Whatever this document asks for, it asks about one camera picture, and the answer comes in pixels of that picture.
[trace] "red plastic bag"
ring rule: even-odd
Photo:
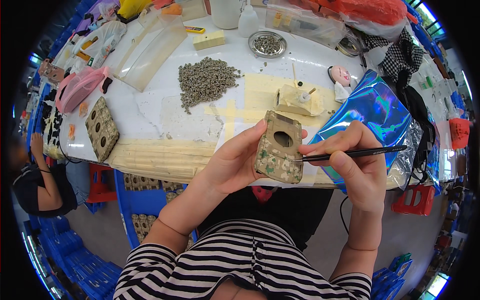
[[[448,122],[450,123],[453,149],[465,148],[468,144],[468,136],[470,135],[470,121],[454,118],[448,120]]]
[[[350,18],[359,18],[382,25],[394,25],[407,15],[407,6],[402,0],[289,0],[291,4],[310,9],[303,3],[310,1]]]

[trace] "floor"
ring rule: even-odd
[[[327,278],[333,272],[340,251],[347,241],[347,233],[339,213],[340,203],[344,197],[341,191],[334,191],[325,216],[304,251],[312,266]],[[392,212],[390,205],[394,201],[393,198],[394,193],[387,192],[382,221],[382,242],[374,270],[388,267],[396,256],[412,253],[411,258],[414,261],[404,277],[406,282],[396,297],[400,299],[418,284],[430,263],[433,245],[443,222],[440,213],[442,199],[441,196],[435,198],[429,216],[417,216]],[[347,224],[350,220],[350,210],[351,203],[347,200],[343,205],[343,216]],[[108,202],[95,215],[81,206],[68,213],[66,217],[71,228],[82,237],[86,248],[105,261],[124,266],[130,245],[117,202]]]

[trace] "checkered cloth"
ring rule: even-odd
[[[379,36],[364,35],[363,41],[368,50],[390,44],[387,39]],[[419,70],[422,59],[423,50],[413,44],[412,37],[408,31],[403,28],[398,41],[388,48],[385,59],[382,61],[382,66],[394,83],[398,81],[398,73],[400,73],[401,70],[406,70],[408,72],[408,78],[403,87],[407,87],[412,79],[412,74]]]

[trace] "striped shirt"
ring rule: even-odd
[[[268,299],[365,300],[372,289],[361,273],[326,280],[282,228],[239,219],[209,228],[180,255],[153,243],[133,249],[114,299],[210,299],[227,279]]]

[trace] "black tweezers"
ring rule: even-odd
[[[348,155],[349,157],[361,157],[361,156],[370,156],[370,155],[389,153],[389,152],[398,152],[398,151],[403,151],[406,148],[407,146],[403,145],[403,146],[393,146],[393,147],[348,150],[348,151],[345,151],[345,154]],[[330,154],[320,154],[320,155],[304,156],[302,158],[293,159],[292,161],[321,161],[321,160],[329,160],[329,159],[330,159]]]

